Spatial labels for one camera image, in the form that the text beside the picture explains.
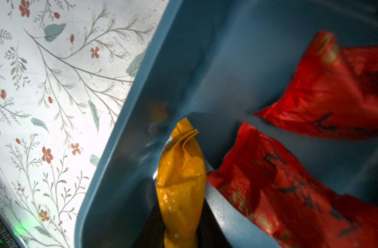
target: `floral patterned surface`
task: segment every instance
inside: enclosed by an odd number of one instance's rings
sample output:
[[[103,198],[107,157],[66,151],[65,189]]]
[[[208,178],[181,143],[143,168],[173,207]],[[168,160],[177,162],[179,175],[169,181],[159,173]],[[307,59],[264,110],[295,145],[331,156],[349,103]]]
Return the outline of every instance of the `floral patterned surface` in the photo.
[[[29,247],[74,225],[167,0],[0,0],[0,210]]]

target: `yellow plastic bag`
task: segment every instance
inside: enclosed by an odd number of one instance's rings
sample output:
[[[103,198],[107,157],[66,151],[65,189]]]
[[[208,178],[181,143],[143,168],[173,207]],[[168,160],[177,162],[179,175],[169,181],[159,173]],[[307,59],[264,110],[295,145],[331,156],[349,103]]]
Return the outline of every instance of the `yellow plastic bag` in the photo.
[[[166,231],[165,248],[198,246],[196,229],[206,191],[203,153],[187,118],[178,122],[160,158],[157,197]]]

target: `green leaf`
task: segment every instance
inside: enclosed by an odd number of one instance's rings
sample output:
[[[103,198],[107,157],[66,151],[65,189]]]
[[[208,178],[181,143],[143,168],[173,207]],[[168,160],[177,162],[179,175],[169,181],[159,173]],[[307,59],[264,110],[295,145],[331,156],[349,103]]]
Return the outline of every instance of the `green leaf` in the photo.
[[[66,27],[66,23],[62,24],[51,24],[44,28],[44,34],[46,35],[44,38],[47,42],[52,42],[55,40],[58,35],[60,35],[63,29]]]
[[[130,75],[131,77],[135,77],[137,75],[139,67],[142,64],[143,58],[145,57],[145,53],[147,49],[148,48],[146,47],[145,51],[135,56],[135,58],[132,60],[132,62],[128,66],[127,70],[125,70],[125,72],[127,72],[128,75]]]
[[[51,236],[49,235],[49,233],[48,233],[46,230],[44,230],[42,227],[40,227],[40,226],[35,226],[34,228],[35,228],[39,233],[41,233],[42,235],[45,235],[45,236],[51,238]]]
[[[90,157],[90,163],[92,163],[93,165],[95,165],[95,167],[98,166],[99,164],[99,160],[100,158],[98,158],[96,155],[94,154],[91,154],[91,157]]]
[[[46,124],[45,124],[42,120],[39,120],[39,119],[36,119],[36,118],[33,117],[33,118],[31,119],[31,121],[32,121],[33,125],[35,125],[35,126],[41,126],[41,127],[44,128],[45,130],[47,130],[47,132],[49,133]]]
[[[90,106],[91,112],[92,112],[92,117],[94,118],[94,123],[96,126],[96,132],[98,133],[99,131],[99,116],[98,112],[96,110],[95,104],[91,102],[91,100],[88,100],[88,105]]]

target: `blue plastic bin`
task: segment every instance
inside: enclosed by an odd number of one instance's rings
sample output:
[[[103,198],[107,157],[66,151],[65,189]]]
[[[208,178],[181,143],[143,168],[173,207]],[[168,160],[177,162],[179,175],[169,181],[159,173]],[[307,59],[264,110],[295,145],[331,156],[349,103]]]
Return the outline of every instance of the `blue plastic bin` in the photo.
[[[132,246],[156,202],[162,148],[186,116],[214,168],[245,121],[328,187],[378,205],[378,138],[317,139],[252,116],[279,98],[318,30],[343,46],[378,45],[377,10],[353,1],[170,0],[88,188],[75,246]],[[157,102],[167,104],[162,123],[152,118]],[[206,198],[233,247],[278,247],[210,186]]]

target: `wet plastic bag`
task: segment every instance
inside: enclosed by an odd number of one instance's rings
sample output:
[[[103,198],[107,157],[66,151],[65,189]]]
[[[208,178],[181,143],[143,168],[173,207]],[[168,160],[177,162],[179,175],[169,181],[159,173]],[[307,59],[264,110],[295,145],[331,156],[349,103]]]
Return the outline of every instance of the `wet plastic bag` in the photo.
[[[282,247],[378,248],[378,207],[331,191],[247,123],[207,180]]]
[[[157,198],[166,226],[166,248],[198,246],[196,230],[206,190],[203,153],[188,119],[178,122],[160,158]]]
[[[341,49],[333,33],[317,33],[284,96],[255,115],[313,137],[378,136],[378,47]]]

